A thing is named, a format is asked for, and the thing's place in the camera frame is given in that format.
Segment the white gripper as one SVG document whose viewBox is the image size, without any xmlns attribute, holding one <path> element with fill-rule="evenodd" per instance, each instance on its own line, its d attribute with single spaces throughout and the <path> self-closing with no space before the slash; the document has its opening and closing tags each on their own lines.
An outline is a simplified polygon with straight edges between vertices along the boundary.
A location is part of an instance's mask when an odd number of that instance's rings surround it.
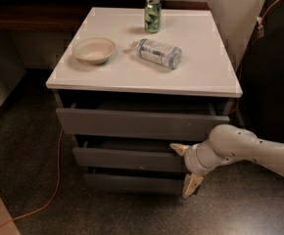
<svg viewBox="0 0 284 235">
<path fill-rule="evenodd" d="M 203 176 L 215 169 L 212 164 L 214 159 L 212 146 L 209 141 L 204 141 L 193 146 L 170 143 L 169 147 L 180 157 L 184 156 L 186 167 L 191 172 L 185 175 L 182 189 L 182 197 L 189 198 L 203 182 Z"/>
</svg>

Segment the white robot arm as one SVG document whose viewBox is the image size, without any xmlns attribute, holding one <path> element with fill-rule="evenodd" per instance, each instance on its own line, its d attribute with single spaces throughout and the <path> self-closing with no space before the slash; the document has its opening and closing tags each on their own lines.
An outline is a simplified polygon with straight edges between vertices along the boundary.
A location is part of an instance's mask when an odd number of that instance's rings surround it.
<svg viewBox="0 0 284 235">
<path fill-rule="evenodd" d="M 199 144 L 170 143 L 184 158 L 188 173 L 184 178 L 182 197 L 190 197 L 204 176 L 221 165 L 250 161 L 284 177 L 284 144 L 259 139 L 253 132 L 221 124 L 212 129 L 209 138 Z"/>
</svg>

